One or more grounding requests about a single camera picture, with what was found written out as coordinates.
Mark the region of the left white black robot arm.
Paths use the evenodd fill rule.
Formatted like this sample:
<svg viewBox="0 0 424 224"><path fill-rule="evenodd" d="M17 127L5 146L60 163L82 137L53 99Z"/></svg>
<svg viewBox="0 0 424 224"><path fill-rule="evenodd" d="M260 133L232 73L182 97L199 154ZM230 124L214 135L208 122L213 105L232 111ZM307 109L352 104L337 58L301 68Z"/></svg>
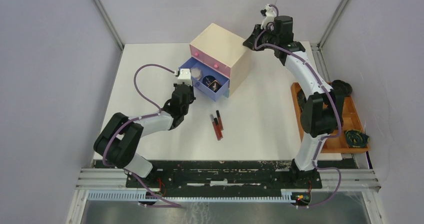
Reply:
<svg viewBox="0 0 424 224"><path fill-rule="evenodd" d="M158 178L153 164L136 153L140 139L177 128L194 100L192 85L174 84L171 98L165 102L160 113L133 118L115 113L94 142L94 151L102 156L104 165L125 169L136 174L143 186L154 186Z"/></svg>

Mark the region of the black square compact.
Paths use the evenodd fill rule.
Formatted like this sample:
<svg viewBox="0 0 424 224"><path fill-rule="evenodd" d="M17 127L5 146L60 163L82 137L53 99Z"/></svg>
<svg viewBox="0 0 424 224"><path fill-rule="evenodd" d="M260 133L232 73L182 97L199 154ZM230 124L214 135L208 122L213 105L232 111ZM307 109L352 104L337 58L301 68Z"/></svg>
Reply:
<svg viewBox="0 0 424 224"><path fill-rule="evenodd" d="M222 85L217 80L213 80L208 84L207 87L216 93L222 87Z"/></svg>

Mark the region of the pastel wooden drawer chest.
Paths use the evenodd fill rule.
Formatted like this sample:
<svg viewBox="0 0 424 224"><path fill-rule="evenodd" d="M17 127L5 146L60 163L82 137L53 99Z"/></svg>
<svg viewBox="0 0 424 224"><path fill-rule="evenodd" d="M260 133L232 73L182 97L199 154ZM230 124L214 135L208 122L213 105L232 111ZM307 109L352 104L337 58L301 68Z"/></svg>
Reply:
<svg viewBox="0 0 424 224"><path fill-rule="evenodd" d="M228 79L223 94L228 98L246 79L251 70L251 51L243 46L244 39L212 23L190 42L193 58L212 72Z"/></svg>

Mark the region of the round dark blue jar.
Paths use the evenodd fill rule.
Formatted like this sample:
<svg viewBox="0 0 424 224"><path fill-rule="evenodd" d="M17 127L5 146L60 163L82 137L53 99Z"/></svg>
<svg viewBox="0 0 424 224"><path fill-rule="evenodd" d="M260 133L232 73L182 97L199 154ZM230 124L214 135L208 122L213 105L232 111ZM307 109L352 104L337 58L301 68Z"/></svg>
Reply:
<svg viewBox="0 0 424 224"><path fill-rule="evenodd" d="M214 76L208 75L208 76L205 76L205 77L202 79L202 83L203 83L205 86L209 86L209 85L211 85L211 84L212 84L215 80L216 80L216 78L215 78Z"/></svg>

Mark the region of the purple drawer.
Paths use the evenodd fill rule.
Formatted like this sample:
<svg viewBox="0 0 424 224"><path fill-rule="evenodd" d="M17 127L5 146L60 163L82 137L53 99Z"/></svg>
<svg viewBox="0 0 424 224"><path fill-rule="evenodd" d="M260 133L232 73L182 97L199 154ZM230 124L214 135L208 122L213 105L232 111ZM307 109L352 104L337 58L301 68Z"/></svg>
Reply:
<svg viewBox="0 0 424 224"><path fill-rule="evenodd" d="M188 59L179 68L190 69L194 87L212 100L217 101L222 96L229 97L230 80L195 58Z"/></svg>

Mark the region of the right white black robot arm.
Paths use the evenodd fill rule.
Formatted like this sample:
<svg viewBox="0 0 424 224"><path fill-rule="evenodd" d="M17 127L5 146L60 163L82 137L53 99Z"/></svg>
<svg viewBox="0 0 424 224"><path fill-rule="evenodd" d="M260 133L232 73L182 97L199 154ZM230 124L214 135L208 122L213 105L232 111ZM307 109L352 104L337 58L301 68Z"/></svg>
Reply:
<svg viewBox="0 0 424 224"><path fill-rule="evenodd" d="M329 138L342 134L342 111L345 95L335 90L312 67L305 47L294 41L293 19L289 16L266 17L257 24L243 43L253 51L271 49L295 77L305 95L300 122L304 131L301 147L294 158L289 182L301 188L309 181L306 171L317 168L317 157Z"/></svg>

